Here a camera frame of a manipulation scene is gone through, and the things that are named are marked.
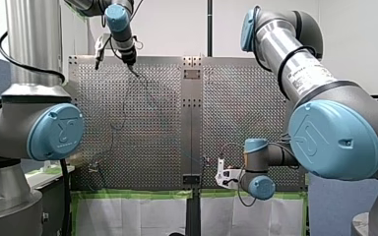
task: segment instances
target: metal frame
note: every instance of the metal frame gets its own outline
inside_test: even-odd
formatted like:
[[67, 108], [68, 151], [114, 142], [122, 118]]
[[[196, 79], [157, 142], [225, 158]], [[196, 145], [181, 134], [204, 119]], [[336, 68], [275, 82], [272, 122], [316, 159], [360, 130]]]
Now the metal frame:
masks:
[[[118, 61], [115, 57], [105, 57], [103, 63], [100, 65], [100, 70], [98, 72], [95, 72], [94, 67], [95, 59], [93, 56], [72, 56], [69, 59], [69, 85], [66, 87], [66, 90], [72, 95], [73, 101], [75, 104], [81, 106], [84, 108], [85, 116], [87, 115], [87, 112], [89, 109], [87, 106], [89, 106], [86, 102], [84, 102], [82, 99], [82, 94], [79, 92], [79, 88], [83, 86], [83, 82], [80, 81], [81, 75], [83, 73], [95, 73], [94, 78], [95, 79], [105, 79], [105, 77], [112, 76], [108, 71], [103, 70], [106, 66], [113, 66], [116, 69], [114, 72], [122, 73], [120, 75], [117, 75], [116, 77], [124, 76], [124, 77], [130, 77], [130, 74], [128, 72], [124, 72], [125, 66], [122, 65], [122, 62]], [[231, 75], [231, 77], [242, 77], [245, 76], [246, 71], [248, 72], [247, 78], [241, 78], [244, 81], [251, 82], [251, 78], [255, 79], [262, 79], [264, 80], [263, 83], [267, 83], [266, 86], [269, 86], [268, 88], [263, 88], [263, 86], [259, 85], [259, 88], [267, 91], [268, 94], [271, 94], [272, 100], [275, 100], [276, 102], [284, 102], [282, 96], [279, 93], [279, 89], [277, 88], [276, 80], [274, 79], [273, 75], [268, 74], [266, 72], [263, 72], [262, 69], [260, 69], [254, 59], [242, 59], [242, 58], [204, 58], [204, 57], [194, 57], [194, 56], [185, 56], [185, 57], [139, 57], [138, 58], [138, 64], [136, 64], [137, 70], [146, 68], [146, 71], [148, 73], [154, 73], [155, 79], [154, 80], [165, 80], [168, 73], [165, 74], [156, 74], [158, 70], [161, 70], [162, 67], [170, 66], [177, 70], [178, 72], [175, 72], [176, 76], [172, 76], [173, 80], [176, 80], [176, 82], [179, 84], [180, 88], [178, 89], [179, 95], [175, 97], [175, 100], [173, 100], [173, 109], [177, 109], [177, 113], [179, 114], [179, 141], [178, 144], [180, 146], [180, 156], [178, 157], [178, 161], [180, 164], [179, 174], [174, 174], [173, 178], [176, 178], [176, 181], [174, 186], [162, 186], [159, 188], [158, 186], [152, 186], [152, 187], [127, 187], [123, 186], [122, 188], [132, 188], [136, 190], [171, 190], [171, 189], [188, 189], [192, 190], [192, 198], [187, 201], [187, 225], [186, 225], [186, 235], [193, 235], [193, 236], [199, 236], [201, 235], [201, 209], [200, 209], [200, 187], [207, 187], [207, 188], [218, 188], [217, 185], [205, 185], [201, 186], [203, 183], [204, 178], [208, 178], [208, 176], [201, 176], [205, 174], [205, 170], [212, 171], [214, 174], [216, 173], [216, 167], [215, 166], [208, 166], [207, 159], [210, 158], [218, 158], [218, 153], [214, 153], [214, 156], [205, 156], [205, 148], [208, 144], [208, 140], [205, 140], [205, 138], [210, 139], [211, 137], [206, 137], [209, 130], [205, 130], [206, 128], [206, 120], [205, 120], [205, 114], [209, 114], [208, 112], [211, 112], [210, 109], [211, 105], [215, 105], [214, 101], [210, 101], [209, 98], [212, 97], [213, 94], [209, 94], [208, 92], [208, 83], [210, 82], [211, 73], [214, 72], [214, 70], [234, 70], [234, 75]], [[118, 84], [116, 81], [114, 81], [114, 87], [118, 87]], [[103, 88], [100, 88], [97, 84], [97, 82], [93, 82], [91, 85], [87, 85], [88, 89], [86, 89], [87, 92], [93, 92], [94, 89], [96, 89], [96, 92], [102, 93], [101, 99], [110, 99], [110, 102], [115, 103], [119, 102], [118, 100], [112, 99], [110, 97], [111, 94], [104, 94]], [[252, 101], [257, 101], [257, 96], [254, 94], [254, 97], [251, 98]], [[254, 133], [256, 132], [253, 130], [252, 132], [254, 134], [251, 134], [253, 136], [262, 137], [262, 138], [268, 138], [271, 139], [271, 141], [276, 141], [278, 139], [278, 136], [275, 134], [280, 134], [282, 131], [282, 125], [283, 125], [283, 117], [284, 117], [284, 111], [282, 110], [282, 104], [278, 103], [277, 108], [279, 109], [278, 112], [280, 112], [281, 117], [279, 117], [278, 113], [278, 119], [272, 122], [279, 122], [276, 127], [268, 127], [268, 129], [276, 129], [273, 133], [268, 134], [258, 134]], [[254, 113], [254, 112], [260, 112], [259, 111], [248, 111], [248, 113]], [[98, 138], [107, 140], [109, 139], [109, 133], [106, 131], [105, 133], [100, 133]], [[238, 137], [239, 140], [234, 140], [234, 142], [243, 142], [243, 139], [245, 138], [251, 138], [251, 137]], [[78, 178], [88, 178], [89, 175], [95, 175], [93, 173], [89, 173], [90, 171], [94, 171], [99, 173], [100, 177], [96, 183], [99, 186], [106, 186], [104, 184], [105, 176], [98, 171], [98, 166], [89, 166], [88, 163], [83, 163], [80, 159], [81, 154], [83, 154], [84, 149], [88, 148], [87, 142], [84, 142], [81, 150], [78, 152], [76, 156], [78, 158], [75, 158], [76, 156], [73, 156], [71, 161], [75, 163], [79, 163], [79, 167], [77, 171], [75, 171], [75, 174], [73, 175], [73, 189], [76, 190], [83, 190], [81, 188], [77, 188], [75, 185], [77, 184], [76, 180]], [[235, 154], [232, 158], [239, 158], [237, 154]], [[143, 167], [148, 167], [146, 161], [142, 159], [139, 164]], [[278, 191], [306, 191], [305, 186], [305, 171], [303, 169], [300, 170], [290, 170], [286, 167], [274, 167], [271, 168], [271, 175], [272, 171], [276, 173], [276, 175], [272, 176], [275, 178], [275, 180], [278, 184], [278, 182], [283, 181], [284, 178], [284, 171], [293, 171], [295, 172], [294, 177], [297, 178], [297, 185], [292, 186], [291, 183], [288, 182], [286, 186], [279, 186]], [[166, 170], [162, 170], [160, 174], [166, 173]], [[121, 181], [127, 173], [114, 173], [114, 178], [117, 178], [118, 181]]]
[[[115, 66], [118, 68], [122, 68], [122, 62], [118, 61], [114, 57], [106, 57], [103, 64], [101, 64], [101, 69], [102, 71], [95, 72], [93, 69], [93, 62], [95, 59], [93, 56], [72, 56], [70, 57], [69, 60], [69, 65], [70, 65], [70, 75], [69, 75], [69, 85], [66, 87], [66, 90], [72, 94], [73, 100], [78, 103], [81, 106], [81, 95], [78, 93], [78, 88], [81, 86], [79, 82], [79, 78], [81, 77], [81, 74], [78, 73], [95, 73], [94, 77], [95, 78], [101, 78], [102, 77], [107, 77], [109, 74], [106, 74], [106, 71], [103, 71], [104, 66]], [[212, 138], [215, 138], [214, 136], [208, 136], [208, 132], [206, 132], [205, 128], [208, 128], [208, 124], [206, 124], [206, 120], [204, 117], [205, 114], [209, 114], [208, 112], [211, 113], [210, 110], [204, 110], [204, 109], [211, 109], [211, 106], [214, 106], [214, 100], [211, 100], [211, 97], [214, 96], [214, 93], [208, 93], [206, 89], [208, 88], [208, 83], [210, 82], [210, 73], [212, 70], [215, 70], [216, 73], [222, 73], [222, 72], [230, 72], [231, 75], [228, 78], [240, 78], [238, 79], [237, 83], [240, 83], [241, 87], [251, 87], [251, 86], [256, 86], [256, 89], [258, 89], [258, 94], [257, 97], [242, 97], [244, 100], [251, 100], [251, 102], [247, 102], [246, 106], [244, 107], [243, 104], [240, 104], [240, 108], [243, 110], [246, 110], [247, 113], [260, 113], [262, 112], [262, 106], [251, 106], [250, 103], [254, 102], [259, 102], [260, 98], [263, 98], [267, 100], [267, 102], [276, 100], [277, 103], [271, 103], [268, 104], [268, 106], [265, 106], [263, 109], [266, 111], [266, 109], [273, 109], [273, 105], [275, 105], [276, 109], [278, 109], [277, 119], [275, 121], [271, 120], [268, 121], [267, 124], [273, 124], [272, 122], [279, 122], [276, 125], [276, 130], [263, 134], [260, 130], [249, 130], [250, 134], [247, 137], [238, 137], [238, 140], [234, 139], [233, 142], [239, 142], [242, 143], [243, 139], [245, 138], [252, 138], [250, 136], [255, 136], [255, 137], [262, 137], [262, 138], [268, 138], [271, 141], [276, 141], [279, 137], [279, 132], [282, 131], [282, 125], [283, 123], [281, 122], [283, 117], [284, 117], [284, 111], [281, 109], [282, 103], [284, 102], [283, 97], [279, 93], [279, 89], [277, 88], [277, 83], [275, 82], [274, 76], [272, 74], [263, 72], [257, 65], [256, 61], [254, 59], [247, 59], [247, 58], [204, 58], [204, 57], [193, 57], [193, 56], [185, 56], [185, 57], [140, 57], [139, 58], [139, 63], [136, 66], [147, 66], [146, 71], [151, 73], [152, 71], [155, 73], [156, 70], [161, 70], [161, 67], [164, 66], [170, 66], [172, 65], [173, 68], [175, 68], [177, 71], [175, 73], [176, 81], [177, 83], [180, 84], [179, 91], [177, 93], [180, 93], [177, 95], [177, 100], [173, 101], [175, 102], [175, 106], [177, 109], [179, 109], [179, 117], [180, 120], [179, 126], [180, 126], [180, 170], [179, 175], [174, 174], [173, 178], [176, 178], [176, 181], [174, 183], [179, 182], [179, 184], [174, 184], [174, 186], [164, 186], [159, 188], [158, 186], [150, 188], [150, 187], [135, 187], [133, 189], [137, 190], [171, 190], [171, 189], [193, 189], [194, 186], [198, 185], [201, 174], [204, 171], [207, 171], [209, 175], [206, 178], [206, 181], [209, 181], [210, 184], [204, 184], [202, 187], [205, 188], [218, 188], [217, 185], [211, 184], [211, 181], [214, 181], [214, 176], [216, 174], [216, 166], [215, 164], [212, 164], [211, 166], [208, 165], [208, 161], [214, 161], [215, 158], [218, 158], [218, 151], [214, 151], [214, 153], [210, 154], [210, 156], [206, 156], [205, 148], [210, 148], [207, 147], [206, 145], [209, 144], [210, 140]], [[81, 72], [80, 67], [88, 68], [87, 70], [84, 70]], [[122, 69], [118, 69], [120, 73], [123, 73], [121, 75], [125, 77], [129, 77], [129, 74], [124, 74]], [[163, 80], [163, 76], [166, 76], [165, 74], [154, 74], [156, 76], [155, 80]], [[226, 78], [226, 74], [218, 74], [217, 77], [221, 78], [223, 77], [225, 80], [228, 80]], [[260, 79], [260, 83], [265, 83], [265, 85], [268, 87], [266, 90], [268, 91], [260, 91], [260, 88], [263, 86], [260, 86], [259, 84], [252, 84], [250, 83], [251, 78], [257, 78]], [[92, 85], [88, 85], [88, 89], [86, 92], [91, 92], [92, 91], [92, 86], [97, 85], [96, 83]], [[227, 92], [227, 90], [221, 91], [218, 95], [222, 95], [223, 92]], [[112, 99], [107, 96], [102, 96], [101, 99]], [[109, 134], [106, 132], [106, 134], [101, 134], [100, 137], [101, 139], [109, 139]], [[219, 146], [220, 142], [214, 143], [215, 147], [214, 149], [217, 150], [220, 148]], [[240, 150], [238, 149], [231, 149], [232, 151], [229, 152], [230, 158], [237, 159]], [[81, 172], [80, 170], [77, 172], [77, 175], [84, 174], [84, 172]], [[293, 192], [293, 191], [306, 191], [306, 186], [305, 186], [305, 177], [304, 177], [305, 171], [303, 169], [300, 169], [299, 171], [297, 170], [291, 170], [288, 169], [287, 167], [272, 167], [271, 168], [271, 173], [270, 175], [275, 178], [278, 187], [278, 191], [282, 192]], [[115, 177], [111, 178], [118, 178], [118, 181], [120, 181], [124, 176], [116, 175]], [[97, 174], [95, 176], [96, 184], [101, 185], [102, 181], [97, 180], [97, 179], [103, 179], [103, 177], [98, 177]]]

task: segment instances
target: perforated metal panel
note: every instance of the perforated metal panel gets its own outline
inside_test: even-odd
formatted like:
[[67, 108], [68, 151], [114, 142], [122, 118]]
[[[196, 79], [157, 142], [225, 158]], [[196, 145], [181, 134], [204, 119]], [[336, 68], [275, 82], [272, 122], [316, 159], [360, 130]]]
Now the perforated metal panel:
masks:
[[97, 71], [93, 57], [71, 59], [86, 122], [74, 189], [181, 188], [180, 61], [140, 58], [137, 78], [116, 58]]
[[[273, 75], [254, 59], [197, 63], [192, 68], [187, 58], [139, 57], [135, 71], [144, 77], [136, 78], [116, 58], [106, 57], [97, 71], [92, 56], [71, 58], [69, 92], [86, 121], [81, 149], [72, 158], [78, 167], [74, 190], [181, 189], [188, 171], [203, 174], [203, 188], [217, 188], [223, 145], [280, 138], [284, 100]], [[184, 78], [185, 70], [192, 77], [198, 69], [200, 79]], [[240, 166], [242, 148], [228, 146], [224, 157]], [[278, 191], [305, 186], [302, 170], [273, 167], [270, 175]]]
[[[243, 145], [248, 138], [278, 141], [284, 124], [284, 98], [273, 74], [254, 59], [204, 59], [202, 155], [203, 187], [217, 188], [217, 159], [228, 143]], [[227, 146], [225, 164], [241, 166], [242, 147]], [[303, 170], [271, 167], [278, 191], [305, 186]]]

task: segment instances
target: metal bracket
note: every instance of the metal bracket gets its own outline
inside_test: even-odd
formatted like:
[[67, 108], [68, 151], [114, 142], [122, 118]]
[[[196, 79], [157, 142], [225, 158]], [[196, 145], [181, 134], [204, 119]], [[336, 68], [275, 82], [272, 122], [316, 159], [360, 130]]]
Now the metal bracket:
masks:
[[184, 174], [183, 184], [184, 185], [198, 185], [201, 183], [201, 176], [199, 174]]
[[200, 80], [201, 70], [183, 70], [183, 79]]

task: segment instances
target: white wall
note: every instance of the white wall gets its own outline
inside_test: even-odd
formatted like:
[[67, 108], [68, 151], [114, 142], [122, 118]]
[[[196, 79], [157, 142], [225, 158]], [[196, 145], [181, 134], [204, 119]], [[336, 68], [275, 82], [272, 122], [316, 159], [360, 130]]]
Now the white wall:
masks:
[[378, 93], [378, 0], [320, 0], [323, 64], [339, 79]]
[[[299, 10], [318, 17], [316, 0], [214, 1], [214, 56], [252, 57], [240, 49], [245, 14], [255, 5], [267, 10]], [[100, 18], [90, 19], [90, 51], [102, 29]], [[146, 0], [132, 23], [133, 34], [144, 42], [139, 55], [182, 56], [207, 54], [206, 0]]]
[[220, 0], [214, 1], [214, 56], [253, 57], [240, 49], [241, 28], [254, 6], [270, 11], [304, 11], [318, 19], [317, 0]]

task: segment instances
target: wire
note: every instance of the wire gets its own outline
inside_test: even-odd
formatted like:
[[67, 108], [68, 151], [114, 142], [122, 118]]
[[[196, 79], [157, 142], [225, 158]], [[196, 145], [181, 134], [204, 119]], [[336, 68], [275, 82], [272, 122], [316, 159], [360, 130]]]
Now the wire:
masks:
[[2, 34], [2, 36], [0, 37], [0, 53], [2, 54], [2, 56], [5, 57], [5, 59], [7, 59], [9, 62], [11, 62], [12, 64], [18, 66], [18, 67], [21, 67], [23, 69], [26, 69], [26, 70], [29, 70], [29, 71], [32, 71], [32, 72], [36, 72], [36, 73], [42, 73], [42, 74], [48, 74], [48, 75], [54, 75], [54, 76], [57, 76], [60, 78], [61, 80], [61, 83], [63, 84], [65, 81], [66, 81], [66, 78], [64, 77], [64, 75], [60, 72], [57, 72], [57, 71], [52, 71], [52, 70], [45, 70], [45, 69], [40, 69], [40, 68], [37, 68], [37, 67], [33, 67], [33, 66], [29, 66], [29, 65], [26, 65], [26, 64], [22, 64], [16, 60], [14, 60], [13, 58], [11, 58], [6, 52], [5, 50], [2, 48], [2, 42], [4, 41], [5, 37], [8, 36], [8, 32], [6, 31], [4, 34]]
[[287, 153], [289, 153], [291, 156], [294, 156], [293, 152], [291, 150], [289, 150], [287, 147], [281, 145], [281, 144], [278, 144], [278, 143], [269, 143], [269, 145], [273, 145], [273, 146], [277, 146], [281, 149], [283, 149], [284, 151], [286, 151]]
[[100, 12], [102, 13], [102, 15], [100, 16], [100, 24], [102, 25], [103, 28], [106, 27], [106, 17], [104, 16], [104, 13], [103, 13], [103, 7], [102, 7], [102, 4], [100, 3], [100, 0], [96, 0], [97, 1], [97, 5], [99, 6], [99, 9], [100, 9]]
[[[278, 144], [278, 143], [269, 143], [269, 145], [273, 145], [273, 146], [279, 147], [282, 151], [286, 151], [292, 157], [295, 157], [295, 155], [293, 154], [293, 152], [289, 148], [287, 148], [287, 147], [285, 147], [285, 146], [283, 146], [281, 144]], [[287, 168], [293, 169], [293, 170], [297, 170], [297, 169], [299, 169], [299, 165], [298, 166], [288, 166]]]
[[238, 181], [237, 195], [238, 195], [238, 198], [240, 199], [241, 203], [242, 203], [245, 207], [252, 207], [252, 206], [256, 203], [257, 199], [254, 199], [253, 203], [251, 203], [250, 205], [248, 205], [247, 203], [245, 203], [245, 202], [242, 200], [242, 198], [241, 198], [241, 194], [240, 194], [241, 182], [242, 182], [242, 180], [243, 180], [243, 178], [244, 178], [244, 175], [245, 175], [245, 174], [243, 174], [242, 177], [241, 177], [241, 174], [242, 174], [242, 172], [244, 171], [244, 168], [245, 168], [245, 164], [243, 164], [243, 165], [241, 166], [241, 171], [240, 171], [240, 174], [238, 175], [238, 179], [239, 179], [239, 181]]
[[118, 58], [119, 60], [122, 61], [122, 58], [118, 54], [116, 54], [116, 51], [113, 49], [113, 46], [112, 46], [112, 36], [109, 38], [109, 44], [110, 44], [111, 50], [112, 50], [113, 54], [116, 56], [116, 58]]
[[106, 27], [106, 17], [105, 16], [100, 16], [100, 24], [102, 25], [103, 28]]
[[141, 6], [141, 4], [142, 4], [143, 2], [144, 2], [144, 0], [141, 0], [141, 1], [138, 3], [137, 8], [136, 8], [136, 10], [134, 11], [134, 14], [131, 16], [130, 22], [133, 21], [134, 17], [137, 15], [137, 12], [138, 12], [138, 10], [140, 9], [140, 6]]
[[64, 215], [62, 224], [62, 236], [69, 235], [69, 224], [70, 224], [70, 181], [69, 181], [69, 171], [67, 169], [67, 164], [65, 159], [60, 160], [61, 172], [63, 173], [63, 183], [64, 183]]

